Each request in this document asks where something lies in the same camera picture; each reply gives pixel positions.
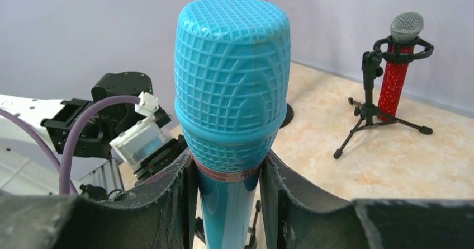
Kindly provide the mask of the round base mic stand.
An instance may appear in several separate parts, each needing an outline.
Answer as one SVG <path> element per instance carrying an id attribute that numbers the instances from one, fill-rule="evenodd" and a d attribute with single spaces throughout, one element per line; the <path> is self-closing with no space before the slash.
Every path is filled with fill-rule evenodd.
<path id="1" fill-rule="evenodd" d="M 286 116 L 280 126 L 280 128 L 284 128 L 287 126 L 294 118 L 294 110 L 290 104 L 287 104 L 287 111 L 286 111 Z"/>

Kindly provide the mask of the shock mount tripod stand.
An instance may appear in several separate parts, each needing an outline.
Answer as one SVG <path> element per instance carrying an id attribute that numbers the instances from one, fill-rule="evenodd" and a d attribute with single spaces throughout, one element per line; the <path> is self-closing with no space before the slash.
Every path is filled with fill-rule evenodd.
<path id="1" fill-rule="evenodd" d="M 433 51 L 434 45 L 418 36 L 405 42 L 389 36 L 376 41 L 372 51 L 363 53 L 365 102 L 358 102 L 351 97 L 348 99 L 349 104 L 355 106 L 354 116 L 358 116 L 359 120 L 333 154 L 335 159 L 343 154 L 343 149 L 354 133 L 361 130 L 399 123 L 425 135 L 433 133 L 430 127 L 396 117 L 409 64 L 431 56 Z"/>

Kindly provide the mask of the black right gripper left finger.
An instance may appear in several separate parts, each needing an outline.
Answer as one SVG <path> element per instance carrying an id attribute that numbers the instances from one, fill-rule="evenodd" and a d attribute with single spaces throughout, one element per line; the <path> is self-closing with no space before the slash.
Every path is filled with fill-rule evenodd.
<path id="1" fill-rule="evenodd" d="M 197 175 L 184 151 L 110 201 L 1 197 L 2 248 L 192 248 Z"/>

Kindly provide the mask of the red glitter microphone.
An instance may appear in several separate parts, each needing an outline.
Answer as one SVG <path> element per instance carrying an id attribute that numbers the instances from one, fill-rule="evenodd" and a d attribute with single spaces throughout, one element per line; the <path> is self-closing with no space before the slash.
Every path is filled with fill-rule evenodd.
<path id="1" fill-rule="evenodd" d="M 416 38 L 424 28 L 421 14 L 408 11 L 397 15 L 390 25 L 390 33 L 394 42 L 407 42 Z M 387 62 L 382 81 L 378 107 L 391 116 L 396 115 L 400 96 L 405 82 L 408 64 Z"/>

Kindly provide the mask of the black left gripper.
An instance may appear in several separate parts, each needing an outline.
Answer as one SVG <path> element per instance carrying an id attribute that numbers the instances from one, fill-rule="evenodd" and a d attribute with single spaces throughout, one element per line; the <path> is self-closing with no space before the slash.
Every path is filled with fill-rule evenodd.
<path id="1" fill-rule="evenodd" d="M 142 184 L 154 174 L 169 166 L 188 147 L 184 136 L 179 132 L 176 137 L 172 137 L 159 148 L 156 148 L 144 158 L 134 170 L 137 181 L 134 186 Z"/>

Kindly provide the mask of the blue microphone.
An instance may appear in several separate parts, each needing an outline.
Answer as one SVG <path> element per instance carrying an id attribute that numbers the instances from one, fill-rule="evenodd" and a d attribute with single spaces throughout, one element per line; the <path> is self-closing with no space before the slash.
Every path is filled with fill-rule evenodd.
<path id="1" fill-rule="evenodd" d="M 244 248 L 260 166 L 287 113 L 290 22 L 264 0 L 180 12 L 175 113 L 197 167 L 207 248 Z"/>

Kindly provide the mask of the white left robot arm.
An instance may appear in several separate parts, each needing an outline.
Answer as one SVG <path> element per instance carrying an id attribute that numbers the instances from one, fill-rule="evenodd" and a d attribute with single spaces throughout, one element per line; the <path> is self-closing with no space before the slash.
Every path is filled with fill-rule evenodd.
<path id="1" fill-rule="evenodd" d="M 59 174 L 55 193 L 105 200 L 123 191 L 119 175 L 98 185 L 73 181 L 75 157 L 103 158 L 112 166 L 120 159 L 142 184 L 187 148 L 182 135 L 174 137 L 166 129 L 170 116 L 159 105 L 146 74 L 107 73 L 91 95 L 91 100 L 1 96 L 1 137 L 41 148 Z"/>

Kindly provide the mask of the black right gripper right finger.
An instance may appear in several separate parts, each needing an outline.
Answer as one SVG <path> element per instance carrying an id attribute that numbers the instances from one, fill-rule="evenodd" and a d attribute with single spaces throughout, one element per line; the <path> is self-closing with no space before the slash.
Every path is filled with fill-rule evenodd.
<path id="1" fill-rule="evenodd" d="M 473 201 L 335 196 L 269 152 L 260 173 L 268 248 L 472 248 Z"/>

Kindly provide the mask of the black tripod mic stand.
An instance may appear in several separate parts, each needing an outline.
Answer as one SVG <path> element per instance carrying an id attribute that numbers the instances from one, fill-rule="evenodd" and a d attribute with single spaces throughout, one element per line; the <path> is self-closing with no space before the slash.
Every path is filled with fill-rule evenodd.
<path id="1" fill-rule="evenodd" d="M 255 214 L 253 216 L 252 225 L 248 227 L 248 243 L 245 245 L 245 249 L 256 249 L 258 246 L 257 222 L 261 211 L 262 202 L 261 200 L 257 200 L 255 203 Z M 201 242 L 206 244 L 203 220 L 200 217 L 195 218 L 195 237 L 197 237 Z"/>

